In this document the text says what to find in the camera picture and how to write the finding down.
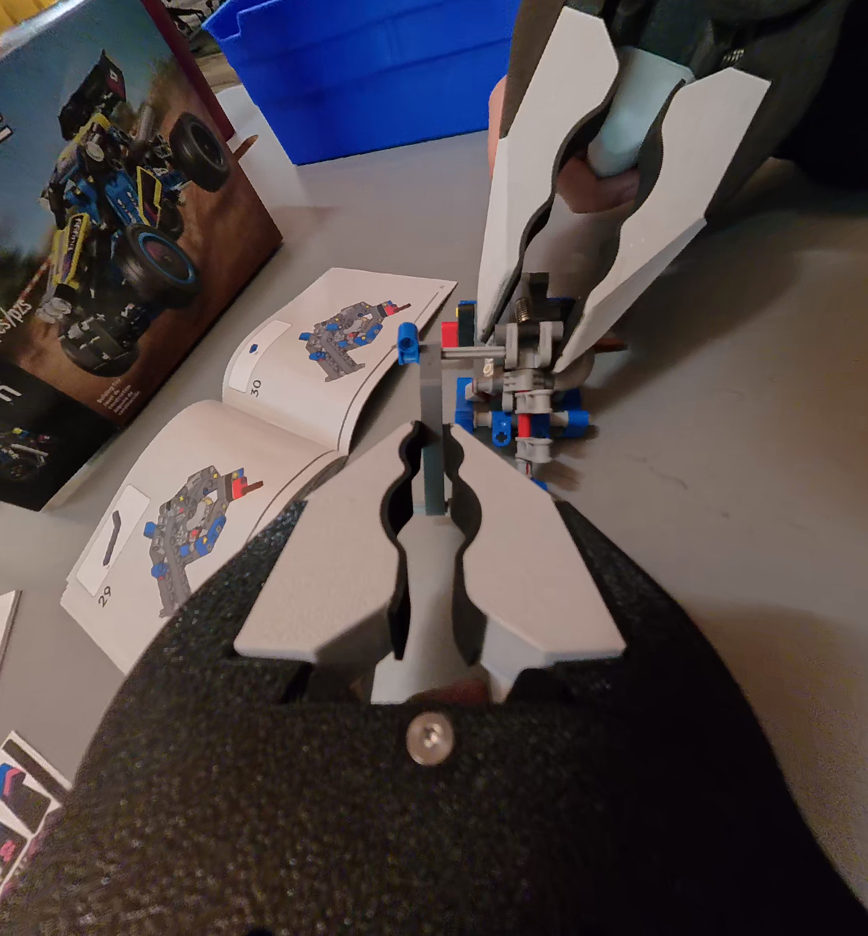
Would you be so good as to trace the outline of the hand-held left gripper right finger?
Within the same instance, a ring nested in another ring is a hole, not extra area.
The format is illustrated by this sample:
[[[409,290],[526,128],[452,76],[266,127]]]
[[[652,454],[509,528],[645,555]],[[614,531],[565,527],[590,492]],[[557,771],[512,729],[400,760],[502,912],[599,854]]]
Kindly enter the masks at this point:
[[[553,497],[465,429],[444,429],[454,642],[487,669],[611,658],[625,641]]]

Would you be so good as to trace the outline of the lego set box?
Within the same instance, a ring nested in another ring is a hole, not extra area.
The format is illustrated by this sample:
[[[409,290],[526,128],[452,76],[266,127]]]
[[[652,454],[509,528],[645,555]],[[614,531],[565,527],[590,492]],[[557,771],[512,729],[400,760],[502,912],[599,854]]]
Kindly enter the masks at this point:
[[[128,426],[280,233],[161,2],[0,2],[0,502]]]

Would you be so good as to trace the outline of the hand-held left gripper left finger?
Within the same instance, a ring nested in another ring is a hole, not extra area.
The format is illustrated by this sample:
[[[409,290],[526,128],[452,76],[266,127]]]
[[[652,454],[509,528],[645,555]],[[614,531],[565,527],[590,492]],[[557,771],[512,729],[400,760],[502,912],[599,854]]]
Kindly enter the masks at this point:
[[[317,488],[234,647],[245,657],[314,664],[400,659],[411,616],[397,539],[414,514],[424,429],[404,424]]]

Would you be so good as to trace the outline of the blue storage bin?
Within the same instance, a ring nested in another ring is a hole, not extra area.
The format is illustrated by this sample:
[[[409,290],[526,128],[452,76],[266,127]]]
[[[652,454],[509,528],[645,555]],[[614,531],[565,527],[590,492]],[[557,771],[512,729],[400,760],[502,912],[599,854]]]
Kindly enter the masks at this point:
[[[517,1],[231,1],[205,28],[300,166],[487,127]]]

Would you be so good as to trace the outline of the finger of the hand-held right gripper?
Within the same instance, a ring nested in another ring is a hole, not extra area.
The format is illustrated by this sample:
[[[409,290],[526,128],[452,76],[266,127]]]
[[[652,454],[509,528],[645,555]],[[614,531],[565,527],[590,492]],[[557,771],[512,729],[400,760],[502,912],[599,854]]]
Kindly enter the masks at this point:
[[[674,93],[654,137],[647,196],[619,230],[612,266],[592,289],[554,371],[589,350],[706,224],[705,214],[770,81],[727,67]]]
[[[513,31],[476,297],[487,340],[528,242],[545,222],[567,145],[605,111],[618,59],[604,20],[574,6],[522,6]]]

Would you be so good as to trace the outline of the sticker sheet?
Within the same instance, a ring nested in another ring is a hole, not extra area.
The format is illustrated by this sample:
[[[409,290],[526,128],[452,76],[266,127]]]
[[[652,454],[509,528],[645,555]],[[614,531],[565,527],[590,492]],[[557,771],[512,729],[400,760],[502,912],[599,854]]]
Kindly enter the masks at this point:
[[[42,844],[72,785],[17,732],[0,746],[0,898]]]

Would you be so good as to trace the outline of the person's right hand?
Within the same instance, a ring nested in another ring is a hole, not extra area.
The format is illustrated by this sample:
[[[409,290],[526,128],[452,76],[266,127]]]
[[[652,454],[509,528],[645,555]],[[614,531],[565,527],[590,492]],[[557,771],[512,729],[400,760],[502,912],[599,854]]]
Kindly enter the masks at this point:
[[[487,160],[490,175],[495,168],[506,83],[507,76],[503,76],[488,100]],[[597,177],[585,154],[570,157],[557,173],[557,193],[577,215],[603,213],[634,200],[638,184],[637,170]]]

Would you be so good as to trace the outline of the lego chassis assembly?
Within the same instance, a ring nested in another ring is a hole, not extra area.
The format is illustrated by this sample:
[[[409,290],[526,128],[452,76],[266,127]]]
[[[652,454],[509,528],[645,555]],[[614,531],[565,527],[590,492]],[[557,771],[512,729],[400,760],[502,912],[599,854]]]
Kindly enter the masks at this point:
[[[460,302],[454,317],[440,325],[440,345],[443,347],[496,345],[503,348],[499,357],[487,361],[462,360],[477,364],[478,369],[471,378],[459,378],[455,392],[462,379],[473,380],[476,390],[497,391],[494,395],[479,394],[473,408],[478,414],[510,415],[513,419],[512,440],[507,446],[500,447],[494,445],[490,427],[478,425],[473,431],[488,429],[491,444],[510,457],[513,457],[516,439],[513,415],[515,393],[552,389],[552,441],[581,438],[591,427],[591,415],[582,403],[581,386],[587,380],[595,358],[600,354],[622,352],[627,348],[625,342],[609,332],[567,370],[555,374],[553,365],[563,345],[566,319],[575,307],[575,300],[549,296],[548,280],[547,273],[526,274],[522,292],[513,302],[509,320],[497,325],[487,340],[476,338],[476,302],[472,300]]]

